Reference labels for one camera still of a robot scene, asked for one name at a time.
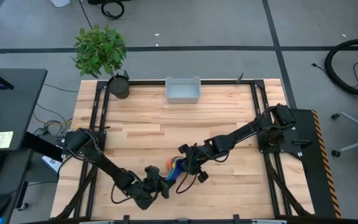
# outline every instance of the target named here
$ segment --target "yellow and black caution stripe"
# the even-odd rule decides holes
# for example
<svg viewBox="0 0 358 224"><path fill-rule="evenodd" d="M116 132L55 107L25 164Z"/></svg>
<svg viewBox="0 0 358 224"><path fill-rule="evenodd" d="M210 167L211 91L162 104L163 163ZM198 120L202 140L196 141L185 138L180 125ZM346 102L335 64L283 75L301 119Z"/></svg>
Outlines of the yellow and black caution stripe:
<svg viewBox="0 0 358 224"><path fill-rule="evenodd" d="M336 193L335 193L334 181L333 181L333 177L331 174L331 169L329 168L327 151L324 146L323 134L321 132L320 123L318 122L317 112L314 110L312 110L311 112L313 113L313 116L314 116L314 124L316 125L318 141L320 143L320 149L321 149L321 155L323 157L324 168L326 169L326 175L327 175L327 180L328 180L328 184L329 184L329 191L331 192L331 198L333 199L335 215L336 215L336 218L341 218L341 211L339 209L338 200L337 200Z"/></svg>

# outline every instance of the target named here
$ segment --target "black cable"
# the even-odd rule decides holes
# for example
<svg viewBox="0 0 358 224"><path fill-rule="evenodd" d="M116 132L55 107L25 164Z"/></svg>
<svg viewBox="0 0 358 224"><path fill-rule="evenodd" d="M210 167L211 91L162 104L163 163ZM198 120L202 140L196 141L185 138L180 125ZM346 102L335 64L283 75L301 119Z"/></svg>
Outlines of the black cable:
<svg viewBox="0 0 358 224"><path fill-rule="evenodd" d="M87 159L87 158L84 158L84 157L81 157L81 156L75 154L75 153L74 153L71 149L69 149L69 148L66 148L66 149L67 149L67 151L68 151L75 159L78 159L79 161L90 162L90 163L93 163L93 162L94 162L94 161L91 161L91 160L89 160L89 159Z"/></svg>
<svg viewBox="0 0 358 224"><path fill-rule="evenodd" d="M337 85L339 88L343 89L344 91L354 94L354 95L358 95L358 89L348 85L346 82L344 82L341 78L338 77L338 75L335 73L334 69L333 69L333 65L332 65L332 61L333 61L333 57L336 53L338 53L338 51L352 46L352 45L358 45L358 39L355 40L348 40L345 41L337 46L335 46L328 54L326 57L326 60L324 62L326 71L327 71L327 76L328 78L335 84Z"/></svg>
<svg viewBox="0 0 358 224"><path fill-rule="evenodd" d="M225 162L229 158L229 154L230 154L230 150L227 150L226 157L222 161L219 161L219 160L213 158L212 156L208 155L207 153L205 153L205 152L203 152L201 150L199 150L199 151L202 152L204 155L206 155L206 157L208 157L208 159L211 159L211 160L213 160L215 162Z"/></svg>
<svg viewBox="0 0 358 224"><path fill-rule="evenodd" d="M320 66L318 66L316 63L312 63L311 66L320 69L320 70L323 71L326 75L328 75L327 72L326 72L323 68L321 68Z"/></svg>
<svg viewBox="0 0 358 224"><path fill-rule="evenodd" d="M63 119L63 121L64 121L64 123L65 123L65 128L63 129L63 133L66 131L66 129L67 129L67 121L65 120L65 118L62 116L62 115L60 115L59 113L57 113L57 112L54 112L54 111L51 111L51 110L48 110L48 109L45 109L45 108L43 108L42 106L40 106L38 103L37 103L37 106L39 106L41 109L43 109L43 110L45 110L45 111L48 111L48 112L51 112L51 113L54 113L54 114L57 114L57 115L59 115L59 117L61 117L62 119Z"/></svg>
<svg viewBox="0 0 358 224"><path fill-rule="evenodd" d="M38 129L37 129L37 130L35 130L32 134L35 134L37 131L38 131Z"/></svg>
<svg viewBox="0 0 358 224"><path fill-rule="evenodd" d="M74 91L74 90L64 90L62 88L59 88L59 87L55 87L53 85L49 85L49 84L44 84L45 86L49 86L49 87L52 87L52 88L55 88L57 90L61 90L61 91L66 91L66 92L69 92L69 93L78 93L78 91Z"/></svg>
<svg viewBox="0 0 358 224"><path fill-rule="evenodd" d="M188 170L186 171L186 175L185 175L185 178L183 178L183 180L181 180L181 182L179 183L178 187L177 187L177 190L176 190L176 193L177 194L182 194L182 193L185 193L188 189L190 189L191 186L193 186L194 182L196 181L196 177L197 177L197 174L196 173L194 175L194 179L193 181L191 182L191 184L185 189L185 190L182 190L182 191L179 191L179 188L181 187L181 185L185 182L185 180L187 179L187 177L189 176L189 173L190 173L190 167L191 167L191 161L193 160L193 156L194 156L194 153L190 156L190 162L189 162L189 166L188 166Z"/></svg>
<svg viewBox="0 0 358 224"><path fill-rule="evenodd" d="M91 137L92 141L93 141L93 146L94 148L99 151L100 153L103 153L100 148L99 148L99 139L95 138L87 129L83 129L83 131L89 136Z"/></svg>
<svg viewBox="0 0 358 224"><path fill-rule="evenodd" d="M358 65L358 62L356 62L356 63L353 65L353 74L354 74L354 78L356 79L357 84L354 85L354 86L351 86L352 88L358 87L358 77L357 77L357 73L356 73L356 65ZM327 72L326 72L323 68L321 68L320 66L318 66L317 64L312 63L311 66L320 69L320 70L323 71L326 75L328 75Z"/></svg>
<svg viewBox="0 0 358 224"><path fill-rule="evenodd" d="M154 181L154 186L155 186L155 193L154 193L154 196L152 197L152 198L150 198L150 199L143 199L143 200L145 200L145 201L154 201L155 199L157 199L157 196L158 196L158 192L157 192L157 190L158 190L158 186L157 186L157 181L155 180L155 179L153 179L153 181ZM115 203L115 204L120 204L120 203L122 203L122 202L126 202L126 201L128 201L128 200L130 200L130 199L137 199L137 198L134 198L134 197L128 197L128 198L125 198L124 200L121 200L121 201L119 201L119 202L116 202L116 201L114 201L114 199L112 199L112 193L114 192L114 189L116 188L116 183L114 183L113 184L113 186L112 186L112 188L111 188L111 193L110 193L110 199L111 199L111 202L112 203Z"/></svg>
<svg viewBox="0 0 358 224"><path fill-rule="evenodd" d="M60 165L59 169L57 170L57 181L59 181L60 178L60 169L63 167L63 165L69 161L73 156L68 156L67 159L65 159L62 164Z"/></svg>
<svg viewBox="0 0 358 224"><path fill-rule="evenodd" d="M119 5L119 7L121 7L121 12L120 12L120 14L118 14L118 16L114 16L109 11L104 10L104 7L109 3L116 3L117 5ZM102 10L102 14L105 18L110 19L110 20L116 20L116 19L120 18L122 15L124 15L125 8L120 0L106 0L102 3L101 10Z"/></svg>
<svg viewBox="0 0 358 224"><path fill-rule="evenodd" d="M191 186L193 186L194 182L196 181L197 174L194 175L193 181L191 181L191 184L185 190L179 191L179 188L185 182L188 175L189 175L189 173L187 172L185 178L183 178L183 180L181 180L181 182L179 183L178 188L177 188L177 194L185 193L188 189L190 189Z"/></svg>
<svg viewBox="0 0 358 224"><path fill-rule="evenodd" d="M354 78L356 78L357 85L352 86L352 87L358 87L358 77L356 75L356 65L358 65L358 62L353 65L353 74L354 74Z"/></svg>
<svg viewBox="0 0 358 224"><path fill-rule="evenodd" d="M82 2L81 2L81 0L78 0L78 1L80 2L82 11L84 12L85 18L86 18L86 20L88 21L89 27L92 29L92 25L91 25L91 23L90 23L90 20L88 19L88 16L87 16L86 13L85 13L84 6L82 5Z"/></svg>
<svg viewBox="0 0 358 224"><path fill-rule="evenodd" d="M63 128L63 125L59 122L59 121L57 121L57 120L50 120L50 121L47 121L47 124L44 124L44 128L46 128L47 130L48 130L48 132L50 133L50 131L49 131L49 126L50 126L50 124L59 124L60 125L60 127L59 127L59 131L57 132L57 134L56 134L56 136L60 133L60 131L62 130L62 128Z"/></svg>
<svg viewBox="0 0 358 224"><path fill-rule="evenodd" d="M122 203L122 202L126 202L126 201L128 201L128 200L130 200L130 199L133 199L133 197L128 197L128 198L125 198L124 200L121 200L121 201L119 201L119 202L114 201L114 199L112 199L112 193L114 192L114 188L116 188L116 183L114 183L114 184L112 185L112 188L111 188L110 200L111 200L112 203L114 203L114 204L117 205L117 204L120 204L120 203Z"/></svg>
<svg viewBox="0 0 358 224"><path fill-rule="evenodd" d="M34 186L34 185L39 185L39 184L47 184L47 183L57 183L57 182L45 181L45 182L40 182L40 183L36 183L36 184L29 184L29 185L27 185L26 187L30 187L30 186ZM21 187L21 188L19 188L19 189L13 190L13 191L9 192L8 194L11 194L11 193L16 192L16 191L18 191L18 190L22 190L23 188L24 188L24 187Z"/></svg>

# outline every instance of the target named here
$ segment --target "butcher block tabletop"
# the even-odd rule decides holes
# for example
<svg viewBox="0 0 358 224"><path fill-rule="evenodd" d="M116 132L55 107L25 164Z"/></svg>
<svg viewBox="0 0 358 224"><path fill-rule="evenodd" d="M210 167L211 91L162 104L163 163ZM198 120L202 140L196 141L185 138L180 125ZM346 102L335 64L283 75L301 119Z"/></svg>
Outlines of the butcher block tabletop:
<svg viewBox="0 0 358 224"><path fill-rule="evenodd" d="M264 82L269 105L285 105L281 81L265 79ZM81 82L71 130L89 128L96 84L93 80ZM181 155L179 146L196 142L202 145L205 139L228 134L255 118L250 85L202 85L201 91L197 104L184 105L168 104L163 85L131 86L125 100L110 95L105 155L141 179L149 165L157 166L160 175L167 176L165 163L168 158ZM288 154L282 154L281 160L287 187L313 213L302 163ZM82 162L71 159L62 167L51 217L58 215L76 192L81 166ZM226 162L209 161L202 169L209 174L207 181L201 184L196 180L192 188L178 195L175 190L185 176L182 174L170 189L170 198L159 195L147 210L141 210L133 200L113 204L112 178L99 170L91 219L122 220L124 215L130 215L131 220L232 219L234 214L241 218L274 218L264 157L259 152L256 136L239 143ZM192 179L187 178L182 189ZM276 187L276 191L281 214L285 214L280 189ZM85 214L87 196L86 192L80 215ZM118 189L113 197L115 201L124 199Z"/></svg>

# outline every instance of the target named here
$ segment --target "yellow sticky note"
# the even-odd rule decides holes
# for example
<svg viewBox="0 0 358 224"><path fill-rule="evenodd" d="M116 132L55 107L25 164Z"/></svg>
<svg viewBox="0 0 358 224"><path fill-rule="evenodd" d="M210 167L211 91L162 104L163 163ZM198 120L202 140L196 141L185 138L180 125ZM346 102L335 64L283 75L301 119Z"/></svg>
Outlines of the yellow sticky note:
<svg viewBox="0 0 358 224"><path fill-rule="evenodd" d="M13 131L5 131L0 133L0 149L9 148L13 137Z"/></svg>

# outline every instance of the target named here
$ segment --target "black plant pot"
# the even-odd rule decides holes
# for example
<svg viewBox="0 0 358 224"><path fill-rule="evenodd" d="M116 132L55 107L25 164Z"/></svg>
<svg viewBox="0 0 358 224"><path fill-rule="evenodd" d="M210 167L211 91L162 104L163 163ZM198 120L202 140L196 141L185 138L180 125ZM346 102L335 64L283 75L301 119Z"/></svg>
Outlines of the black plant pot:
<svg viewBox="0 0 358 224"><path fill-rule="evenodd" d="M119 99L125 99L129 95L129 80L123 75L110 78L108 83L110 93Z"/></svg>

